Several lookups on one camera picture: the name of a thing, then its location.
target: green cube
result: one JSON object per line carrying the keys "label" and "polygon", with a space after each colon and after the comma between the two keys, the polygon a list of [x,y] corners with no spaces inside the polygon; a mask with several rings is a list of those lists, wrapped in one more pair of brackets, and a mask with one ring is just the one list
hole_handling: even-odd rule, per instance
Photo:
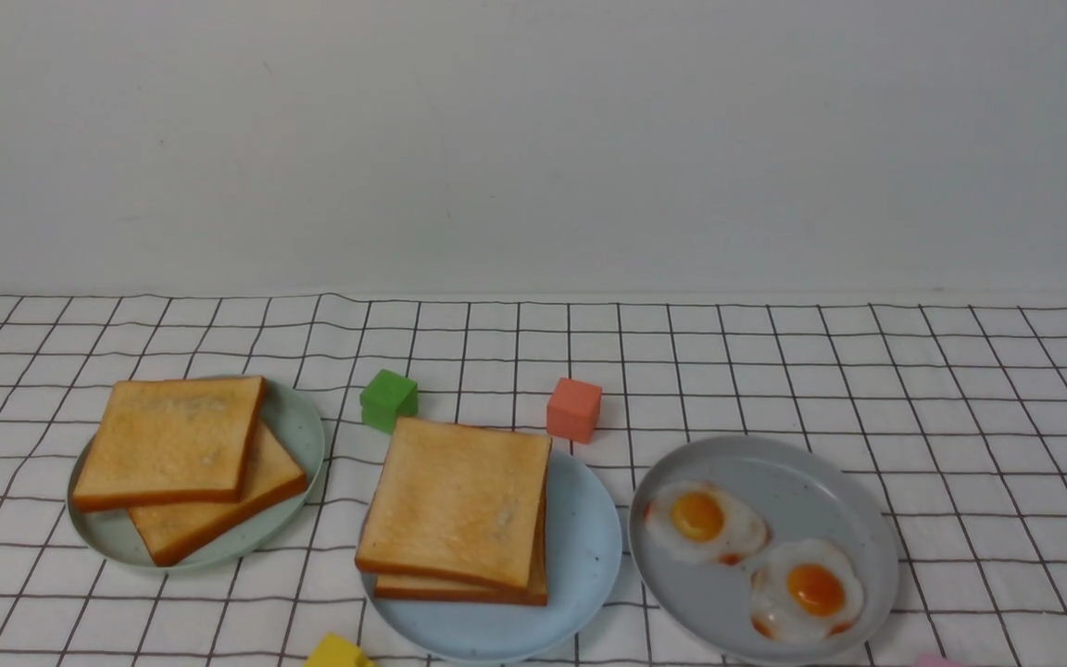
{"label": "green cube", "polygon": [[394,432],[398,417],[418,414],[418,383],[383,370],[361,392],[361,420],[378,431]]}

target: egg yolk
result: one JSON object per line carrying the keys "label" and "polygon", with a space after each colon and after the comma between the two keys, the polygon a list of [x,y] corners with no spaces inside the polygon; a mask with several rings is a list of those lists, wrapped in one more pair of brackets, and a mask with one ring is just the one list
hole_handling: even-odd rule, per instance
{"label": "egg yolk", "polygon": [[822,566],[797,566],[789,572],[789,594],[809,616],[830,616],[846,604],[839,577]]}
{"label": "egg yolk", "polygon": [[711,494],[690,491],[673,502],[670,521],[682,537],[696,542],[708,542],[723,530],[723,509]]}

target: toasted bread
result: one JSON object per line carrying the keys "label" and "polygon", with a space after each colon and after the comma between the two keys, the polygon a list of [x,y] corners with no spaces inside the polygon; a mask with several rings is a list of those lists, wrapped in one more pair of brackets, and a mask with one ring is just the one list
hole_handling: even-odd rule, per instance
{"label": "toasted bread", "polygon": [[264,387],[258,376],[114,384],[73,504],[237,502]]}
{"label": "toasted bread", "polygon": [[258,511],[307,490],[307,474],[258,420],[240,502],[190,502],[130,508],[130,521],[156,566],[177,565]]}
{"label": "toasted bread", "polygon": [[524,591],[550,460],[550,435],[399,418],[356,567]]}
{"label": "toasted bread", "polygon": [[448,579],[412,577],[408,574],[378,574],[373,595],[382,600],[416,600],[426,602],[479,602],[491,604],[523,604],[545,607],[551,602],[545,573],[545,499],[538,514],[534,535],[534,560],[530,561],[530,583],[524,591],[508,588],[461,584]]}

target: plate rim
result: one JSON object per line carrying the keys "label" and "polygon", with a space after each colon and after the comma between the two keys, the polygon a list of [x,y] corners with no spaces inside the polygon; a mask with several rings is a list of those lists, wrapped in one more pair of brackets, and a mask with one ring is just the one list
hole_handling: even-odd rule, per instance
{"label": "plate rim", "polygon": [[[212,380],[217,379],[217,377],[228,377],[228,376],[200,377],[200,380]],[[315,409],[315,404],[313,403],[313,401],[308,400],[308,398],[305,397],[304,394],[300,392],[300,390],[289,387],[289,385],[285,383],[280,383],[278,380],[272,380],[270,379],[270,377],[262,376],[262,379],[268,384],[271,384],[272,388],[275,392],[280,392],[281,394],[283,394],[283,396],[291,396],[293,402],[297,402],[297,404],[307,406],[307,413],[308,413],[307,422],[314,422],[319,427],[319,432],[320,433],[323,432],[323,420],[320,417],[319,410]],[[261,409],[258,409],[258,414],[261,415]],[[302,509],[304,509],[305,505],[307,504],[307,498],[315,490],[315,485],[317,485],[317,482],[319,482],[320,478],[323,476],[323,467],[330,464],[329,455],[331,452],[330,450],[332,446],[331,442],[329,442],[329,440],[327,440],[325,436],[320,444],[319,464],[315,466],[314,473],[309,472],[309,470],[305,470],[305,473],[313,473],[313,477],[307,482],[307,490],[304,493],[289,497],[287,499],[284,499],[284,502],[276,503],[274,504],[274,506],[271,506],[271,507],[278,507],[280,504],[283,503],[289,503],[289,502],[296,503],[296,507],[292,507],[291,511],[287,512],[287,515],[283,518],[283,521],[280,521],[278,525],[275,526],[274,528],[271,528],[266,536],[262,536],[257,540],[251,541],[250,544],[246,544],[245,547],[242,547],[241,550],[225,553],[223,554],[223,556],[217,556],[216,558],[209,558],[208,560],[202,560],[198,562],[189,562],[189,565],[175,565],[175,566],[163,567],[163,566],[146,565],[145,562],[132,562],[129,560],[123,560],[123,558],[110,556],[110,554],[108,553],[102,553],[100,550],[96,547],[96,545],[93,545],[92,542],[90,542],[90,540],[87,539],[87,537],[83,535],[83,533],[81,533],[81,521],[77,521],[74,519],[74,517],[80,517],[81,520],[83,520],[85,515],[84,511],[80,511],[79,509],[77,509],[75,504],[73,504],[73,489],[76,487],[76,481],[81,476],[80,472],[84,465],[85,456],[89,454],[89,448],[93,445],[93,440],[96,439],[96,436],[97,436],[97,431],[94,431],[94,434],[89,436],[89,442],[85,443],[85,446],[81,448],[81,452],[78,452],[77,459],[74,460],[73,463],[73,470],[70,473],[68,473],[67,489],[65,489],[64,491],[64,510],[68,515],[68,522],[73,525],[73,533],[76,533],[77,539],[81,541],[81,544],[84,544],[86,549],[89,549],[93,553],[96,553],[97,556],[106,558],[106,560],[108,561],[116,562],[116,565],[128,567],[128,569],[137,572],[165,573],[165,574],[194,572],[198,570],[208,569],[208,567],[224,566],[226,565],[226,562],[249,556],[251,553],[254,552],[254,550],[261,547],[261,545],[267,544],[267,542],[274,539],[274,537],[277,537],[278,533],[283,531],[283,528],[287,527],[288,524],[291,523],[291,521],[296,520],[296,518],[299,517]],[[250,521],[251,519],[254,519],[259,514],[262,514],[262,512],[259,511],[257,512],[257,514],[250,517],[250,519],[246,519],[245,521]],[[229,531],[237,529],[238,527],[241,526],[242,523],[239,523],[237,524],[237,526],[234,526],[233,528],[225,530],[224,533],[221,534],[221,536],[225,536]]]}
{"label": "plate rim", "polygon": [[[611,497],[611,491],[609,491],[607,487],[604,486],[604,481],[601,480],[599,475],[588,464],[584,463],[584,461],[582,460],[575,459],[575,457],[569,455],[569,452],[559,451],[557,448],[554,448],[554,450],[551,450],[551,457],[559,457],[560,459],[562,459],[562,457],[566,457],[564,460],[568,460],[569,463],[575,465],[576,467],[585,470],[585,472],[589,474],[590,477],[592,477],[592,480],[595,481],[596,485],[599,485],[599,488],[604,490],[604,493],[606,494],[607,497],[607,502],[604,503],[605,507],[604,514],[607,517],[605,521],[609,521],[610,526],[615,526],[617,528],[617,533],[620,536],[619,537],[620,543],[618,544],[617,549],[619,550],[620,556],[622,558],[623,538],[625,537],[625,533],[623,533],[623,521],[620,519],[620,512],[617,510],[617,507],[615,507],[615,498]],[[601,609],[604,608],[604,604],[607,603],[608,599],[610,599],[611,597],[611,591],[614,591],[615,589],[615,583],[617,583],[617,579],[620,577],[620,559],[618,558],[617,560],[615,560],[615,567],[611,567],[610,573],[608,575],[609,581],[605,584],[605,586],[602,587],[604,588],[604,595],[602,597],[596,595],[598,602],[593,604],[592,610],[589,610],[587,614],[582,615],[579,617],[580,618],[579,623],[577,623],[576,626],[574,626],[574,629],[571,629],[571,632],[562,634],[562,636],[556,638],[556,640],[552,642],[547,642],[545,646],[538,647],[537,650],[528,650],[528,651],[523,650],[521,651],[521,653],[513,653],[511,655],[507,655],[503,660],[496,660],[496,662],[493,662],[493,660],[473,660],[471,656],[446,655],[437,653],[437,651],[431,650],[429,649],[429,647],[426,647],[424,645],[420,645],[420,642],[415,641],[414,638],[412,638],[411,633],[408,632],[408,630],[398,629],[397,625],[391,623],[389,617],[386,616],[385,614],[382,614],[381,610],[381,603],[403,602],[403,600],[378,600],[376,595],[373,595],[371,592],[371,586],[369,586],[369,583],[371,583],[372,579],[376,578],[376,575],[366,572],[361,572],[360,574],[361,574],[361,583],[362,586],[364,586],[365,590],[365,600],[367,601],[367,603],[371,604],[373,610],[377,612],[378,616],[382,617],[382,620],[385,621],[385,624],[389,625],[389,629],[394,630],[395,633],[401,635],[401,637],[405,641],[411,642],[412,646],[417,647],[419,650],[427,651],[427,653],[431,654],[433,657],[440,657],[442,660],[446,660],[446,662],[448,663],[464,664],[466,667],[487,667],[487,666],[493,666],[493,664],[512,664],[512,663],[524,662],[524,660],[528,660],[535,655],[542,654],[546,650],[554,649],[554,647],[559,646],[560,642],[567,641],[568,638],[571,638],[576,634],[580,633],[582,630],[587,629],[587,625],[589,625],[590,623],[592,623],[593,620],[595,620],[595,616],[598,615],[598,613],[600,613]]]}
{"label": "plate rim", "polygon": [[[844,482],[844,485],[851,486],[858,489],[860,491],[860,498],[863,499],[863,503],[866,503],[867,509],[875,511],[875,514],[880,519],[881,524],[883,524],[883,526],[886,527],[883,536],[886,537],[885,541],[887,543],[878,545],[878,547],[876,549],[890,552],[890,556],[892,556],[892,558],[885,558],[883,560],[889,563],[888,568],[889,574],[893,574],[894,577],[893,581],[894,583],[896,583],[896,586],[891,586],[890,590],[881,591],[885,594],[878,599],[878,607],[881,607],[881,610],[883,610],[883,613],[881,613],[880,616],[876,617],[876,620],[873,621],[872,626],[867,626],[865,632],[860,634],[859,640],[850,642],[850,645],[844,646],[842,647],[842,649],[830,651],[830,653],[826,653],[825,655],[813,656],[812,658],[809,660],[805,657],[796,660],[786,660],[786,658],[767,658],[758,655],[744,655],[742,653],[737,653],[737,650],[732,649],[732,647],[715,645],[715,642],[707,641],[706,638],[700,637],[698,634],[696,634],[694,630],[690,630],[689,625],[686,625],[681,620],[679,620],[679,618],[673,614],[673,612],[670,610],[670,607],[672,607],[672,605],[665,604],[664,602],[662,602],[660,595],[656,594],[656,591],[653,590],[653,586],[649,583],[648,579],[644,578],[644,574],[641,570],[641,558],[638,558],[638,552],[642,547],[638,549],[638,545],[635,544],[634,538],[632,537],[632,526],[634,526],[634,521],[635,521],[634,508],[640,506],[640,504],[643,503],[644,494],[648,493],[648,491],[643,491],[644,489],[648,488],[647,485],[644,485],[643,480],[648,480],[650,474],[653,474],[653,472],[655,472],[655,470],[657,470],[659,466],[668,465],[671,461],[676,459],[682,459],[682,457],[685,457],[686,450],[690,450],[690,448],[708,447],[719,443],[733,444],[736,442],[754,442],[754,443],[767,444],[769,446],[782,446],[797,457],[808,457],[808,460],[812,460],[814,465],[822,469],[821,473],[817,474],[827,474],[827,476],[833,477],[835,481],[841,481]],[[639,482],[639,485],[636,485],[634,497],[632,497],[632,503],[630,504],[628,507],[630,507],[628,553],[632,556],[632,562],[634,562],[634,567],[636,569],[636,575],[638,575],[640,582],[644,585],[644,588],[647,588],[649,592],[653,593],[653,597],[656,597],[657,604],[659,604],[662,612],[665,612],[665,615],[669,616],[670,620],[673,621],[673,624],[678,625],[679,629],[682,629],[683,632],[686,633],[686,636],[689,636],[696,642],[700,642],[700,645],[708,647],[708,649],[716,650],[720,654],[728,655],[728,657],[747,660],[747,662],[750,662],[752,664],[761,664],[762,666],[765,667],[800,667],[801,664],[809,664],[810,662],[817,663],[818,660],[832,657],[834,655],[843,653],[843,651],[854,649],[854,647],[861,646],[863,642],[871,640],[871,638],[875,636],[878,630],[880,630],[881,626],[883,626],[883,624],[890,617],[890,614],[892,614],[892,608],[895,606],[898,593],[901,593],[901,590],[898,590],[898,588],[901,588],[898,586],[898,582],[901,582],[901,550],[898,550],[898,544],[896,542],[896,537],[893,535],[892,527],[888,526],[887,521],[883,520],[883,510],[881,510],[880,506],[878,506],[878,503],[875,502],[874,498],[867,495],[867,491],[863,489],[862,486],[859,485],[859,482],[851,480],[851,478],[848,477],[847,474],[844,474],[843,472],[841,472],[841,470],[834,467],[834,465],[831,464],[830,461],[823,460],[821,459],[821,457],[813,455],[813,452],[806,451],[801,447],[797,447],[796,445],[783,442],[783,440],[767,439],[767,436],[749,435],[749,434],[728,434],[728,435],[714,435],[711,436],[710,439],[694,440],[692,442],[679,445],[678,448],[674,448],[673,451],[670,451],[668,452],[668,455],[662,457],[660,460],[658,460],[655,464],[651,465],[649,470],[644,472],[644,476],[641,478],[641,481]]]}

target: light blue plate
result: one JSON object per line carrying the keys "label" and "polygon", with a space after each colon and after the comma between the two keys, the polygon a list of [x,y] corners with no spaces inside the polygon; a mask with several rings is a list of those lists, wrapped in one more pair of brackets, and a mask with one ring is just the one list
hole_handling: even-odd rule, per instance
{"label": "light blue plate", "polygon": [[262,398],[262,422],[270,427],[283,443],[283,447],[291,452],[291,458],[307,474],[308,493],[299,494],[284,499],[274,507],[269,507],[258,514],[246,519],[244,523],[229,528],[208,544],[204,544],[191,556],[184,558],[175,566],[159,567],[154,565],[143,544],[143,538],[130,522],[126,510],[95,511],[85,514],[71,503],[73,489],[76,489],[77,478],[89,454],[85,445],[81,456],[73,465],[71,477],[68,477],[65,506],[68,519],[73,521],[77,536],[89,549],[100,553],[106,558],[123,566],[134,567],[137,570],[153,572],[179,573],[200,570],[202,567],[218,566],[221,562],[234,560],[266,544],[288,523],[299,515],[304,508],[310,490],[321,480],[323,461],[331,448],[331,443],[323,435],[323,424],[315,406],[304,397],[304,394],[287,387],[274,380],[266,380],[266,397]]}
{"label": "light blue plate", "polygon": [[375,600],[399,635],[457,664],[515,663],[568,640],[592,620],[620,571],[620,517],[595,474],[555,450],[546,478],[546,607]]}
{"label": "light blue plate", "polygon": [[[644,506],[669,482],[711,481],[754,510],[771,528],[768,549],[822,537],[842,549],[863,584],[859,620],[822,642],[775,642],[750,621],[750,575],[765,554],[739,566],[689,566],[655,544]],[[866,489],[816,456],[776,440],[719,436],[676,448],[644,474],[628,511],[628,544],[644,586],[678,624],[706,645],[751,664],[824,664],[867,640],[883,624],[901,588],[892,528]]]}

